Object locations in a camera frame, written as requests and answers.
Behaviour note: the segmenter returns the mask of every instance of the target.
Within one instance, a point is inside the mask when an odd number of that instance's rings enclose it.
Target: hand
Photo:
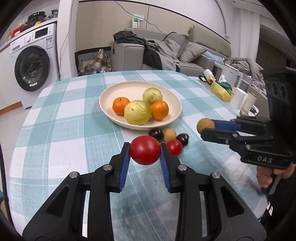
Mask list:
[[[275,175],[283,174],[282,178],[287,179],[292,176],[295,169],[295,164],[291,163],[288,169],[278,170],[278,169],[270,169],[267,167],[257,167],[257,180],[261,187],[268,188],[268,186],[272,183],[271,175],[274,173]]]

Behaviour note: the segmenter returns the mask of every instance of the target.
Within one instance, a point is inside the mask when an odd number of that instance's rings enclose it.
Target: white plate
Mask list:
[[[124,116],[117,115],[112,110],[112,104],[116,98],[126,97],[130,101],[142,100],[144,91],[151,87],[159,89],[163,95],[163,100],[168,104],[169,113],[168,116],[163,120],[157,121],[151,117],[149,121],[147,121],[142,126],[131,125],[125,120]],[[161,85],[156,85],[145,81],[127,81],[112,85],[102,92],[99,104],[105,115],[116,124],[132,130],[141,131],[148,131],[169,125],[179,117],[182,110],[181,102],[174,93],[169,91],[167,88],[162,87]]]

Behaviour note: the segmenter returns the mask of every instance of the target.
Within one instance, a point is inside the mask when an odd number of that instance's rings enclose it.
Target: checkered tablecloth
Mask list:
[[[256,167],[241,163],[226,145],[204,142],[196,130],[201,118],[235,118],[231,107],[180,73],[111,72],[56,82],[34,103],[20,131],[9,173],[9,204],[19,233],[70,172],[93,172],[120,153],[124,142],[147,135],[118,126],[99,107],[99,96],[108,86],[133,80],[162,85],[180,99],[182,113],[169,126],[189,135],[180,162],[198,173],[221,173],[257,216],[264,212],[267,202],[258,191]],[[150,166],[131,161],[122,193],[110,194],[115,240],[174,240],[178,197],[167,192],[159,161]]]

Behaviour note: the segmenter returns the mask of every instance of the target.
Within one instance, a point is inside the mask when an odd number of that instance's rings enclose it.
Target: washing machine door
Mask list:
[[[15,77],[24,90],[36,91],[44,85],[49,69],[49,57],[46,51],[38,46],[29,46],[17,57]]]

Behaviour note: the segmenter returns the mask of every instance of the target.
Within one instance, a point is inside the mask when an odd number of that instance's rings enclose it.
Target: yellow bag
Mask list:
[[[211,86],[213,94],[216,95],[219,99],[223,100],[224,102],[230,101],[232,95],[229,95],[223,87],[221,87],[216,82],[213,82]]]

